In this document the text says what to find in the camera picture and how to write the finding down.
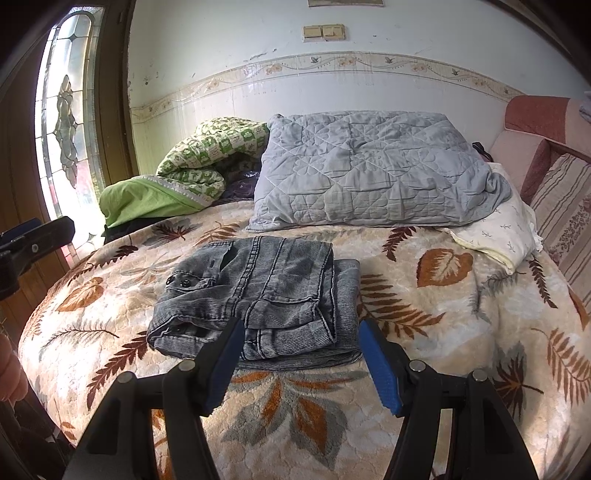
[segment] human hand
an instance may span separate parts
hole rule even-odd
[[[27,394],[29,382],[10,340],[0,333],[0,401],[8,400],[13,406]]]

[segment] floral bedspread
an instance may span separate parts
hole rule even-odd
[[[20,357],[51,418],[75,444],[124,370],[167,372],[147,348],[156,298],[195,247],[251,235],[252,202],[176,217],[113,242],[72,269],[27,323]],[[512,276],[430,228],[312,226],[274,232],[332,242],[362,266],[358,313],[439,372],[486,368],[544,479],[565,478],[591,441],[591,334],[580,300],[545,252]],[[440,436],[448,439],[444,412]],[[380,479],[402,421],[383,408],[363,360],[299,372],[236,371],[203,419],[224,479]],[[162,412],[162,478],[173,479]],[[443,473],[440,442],[433,475]]]

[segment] green patterned quilt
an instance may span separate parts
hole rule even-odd
[[[170,217],[199,212],[226,189],[212,166],[236,153],[260,158],[267,146],[265,123],[221,117],[199,124],[195,133],[175,145],[156,175],[140,175],[107,187],[100,209],[111,228],[135,218]]]

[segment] blue gripper pad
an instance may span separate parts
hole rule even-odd
[[[402,399],[398,393],[398,378],[367,322],[359,325],[359,344],[382,405],[389,408],[393,415],[400,414]]]
[[[209,415],[222,402],[244,346],[244,323],[238,321],[226,345],[218,357],[209,377],[207,399],[203,405]]]

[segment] gray denim jeans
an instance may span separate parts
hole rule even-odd
[[[214,242],[178,264],[154,307],[148,344],[194,358],[230,318],[244,321],[241,368],[290,370],[357,360],[359,262],[325,242],[257,236]]]

